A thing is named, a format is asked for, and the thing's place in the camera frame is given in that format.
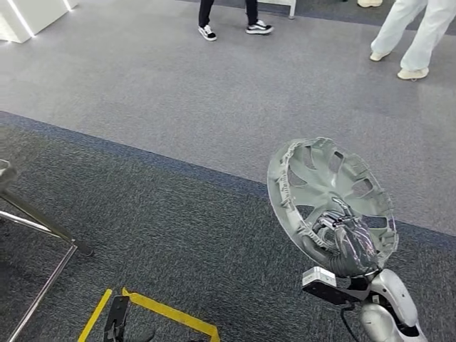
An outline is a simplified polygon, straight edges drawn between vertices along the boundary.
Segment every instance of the metal stand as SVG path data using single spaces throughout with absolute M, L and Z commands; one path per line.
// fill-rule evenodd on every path
M 11 335 L 8 340 L 8 342 L 14 342 L 20 334 L 20 332 L 27 324 L 30 317 L 33 315 L 33 313 L 51 289 L 51 287 L 54 283 L 55 283 L 56 280 L 57 280 L 59 275 L 62 273 L 62 271 L 77 249 L 87 256 L 93 254 L 93 250 L 88 248 L 86 244 L 73 239 L 71 233 L 67 229 L 60 227 L 52 222 L 51 219 L 39 212 L 34 207 L 32 207 L 29 203 L 25 202 L 7 190 L 7 186 L 11 184 L 13 180 L 15 180 L 15 178 L 16 171 L 14 168 L 13 168 L 9 162 L 7 162 L 5 160 L 0 160 L 0 197 L 39 223 L 29 221 L 28 219 L 23 219 L 21 217 L 17 217 L 3 211 L 0 211 L 0 218 L 7 219 L 8 221 L 32 228 L 38 232 L 42 232 L 52 237 L 60 238 L 69 244 L 70 247 L 65 254 L 65 256 L 62 260 L 60 260 L 59 265 L 57 265 L 57 268 L 54 270 L 54 272 L 52 272 L 52 274 L 47 280 L 47 282 L 42 287 L 42 289 L 41 289 L 38 296 L 36 296 L 36 298 L 35 298 L 35 300 L 27 309 L 27 311 L 14 329 L 14 331 L 11 333 Z

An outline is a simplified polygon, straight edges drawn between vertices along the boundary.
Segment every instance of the black cable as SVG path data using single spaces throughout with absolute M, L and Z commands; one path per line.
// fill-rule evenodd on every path
M 357 337 L 355 336 L 353 331 L 350 328 L 350 326 L 345 319 L 345 313 L 347 311 L 353 311 L 355 309 L 355 305 L 352 302 L 348 303 L 349 306 L 346 306 L 340 310 L 340 318 L 342 318 L 342 322 L 345 325 L 345 328 L 350 333 L 350 335 L 355 340 L 355 342 L 360 342 Z

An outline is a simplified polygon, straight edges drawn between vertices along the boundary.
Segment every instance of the person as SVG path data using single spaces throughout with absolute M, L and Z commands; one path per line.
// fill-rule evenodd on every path
M 424 17 L 402 57 L 397 76 L 403 80 L 427 76 L 433 49 L 456 16 L 456 0 L 396 0 L 371 45 L 371 60 L 378 62 L 391 53 L 405 28 L 425 7 Z
M 199 5 L 199 31 L 208 41 L 215 41 L 217 36 L 209 26 L 209 14 L 214 0 L 201 0 Z M 266 25 L 263 21 L 258 20 L 257 0 L 245 0 L 248 24 L 245 29 L 248 34 L 270 34 L 274 30 L 271 25 Z

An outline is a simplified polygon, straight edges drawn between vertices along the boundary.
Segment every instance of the shoe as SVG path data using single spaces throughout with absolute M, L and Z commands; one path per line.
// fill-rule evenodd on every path
M 401 80 L 411 80 L 411 81 L 416 81 L 416 80 L 420 80 L 421 78 L 424 78 L 426 76 L 427 76 L 427 74 L 429 73 L 429 68 L 424 68 L 424 69 L 420 69 L 420 70 L 405 70 L 405 69 L 402 69 L 401 71 L 399 71 L 397 74 L 397 77 L 400 78 Z
M 217 40 L 217 36 L 212 32 L 212 29 L 211 29 L 211 26 L 209 25 L 206 25 L 205 27 L 199 27 L 198 31 L 199 31 L 199 33 L 201 33 L 202 36 L 205 37 L 205 40 L 207 41 L 216 41 Z
M 266 25 L 263 21 L 258 20 L 254 25 L 247 26 L 246 33 L 248 34 L 270 34 L 274 30 L 271 25 Z
M 378 7 L 381 5 L 383 0 L 358 0 L 358 5 L 361 7 Z
M 372 62 L 380 62 L 381 61 L 384 57 L 387 57 L 387 55 L 390 54 L 390 52 L 386 52 L 386 53 L 378 53 L 378 52 L 372 52 L 371 54 L 371 57 L 369 57 L 371 59 L 371 61 Z

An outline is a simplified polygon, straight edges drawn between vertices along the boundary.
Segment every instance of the blue carpet border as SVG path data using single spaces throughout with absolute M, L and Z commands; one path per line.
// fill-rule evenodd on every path
M 5 125 L 14 125 L 24 130 L 41 133 L 49 138 L 63 139 L 76 145 L 89 147 L 94 150 L 100 150 L 102 152 L 109 152 L 119 157 L 132 157 L 145 164 L 152 165 L 154 167 L 165 168 L 186 177 L 191 177 L 203 182 L 209 182 L 213 185 L 226 188 L 227 190 L 234 190 L 243 195 L 252 195 L 268 199 L 267 186 L 260 182 L 247 180 L 242 177 L 193 165 L 188 162 L 183 162 L 164 155 L 140 150 L 136 147 L 122 145 L 117 142 L 75 132 L 66 128 L 60 128 L 57 126 L 42 123 L 40 121 L 35 121 L 1 110 L 0 120 L 2 123 Z M 424 244 L 431 245 L 436 248 L 450 249 L 451 251 L 456 250 L 456 237 L 453 237 L 451 235 L 434 232 L 430 229 L 399 221 L 396 221 L 396 226 L 399 234 L 410 234 L 419 242 L 423 242 Z

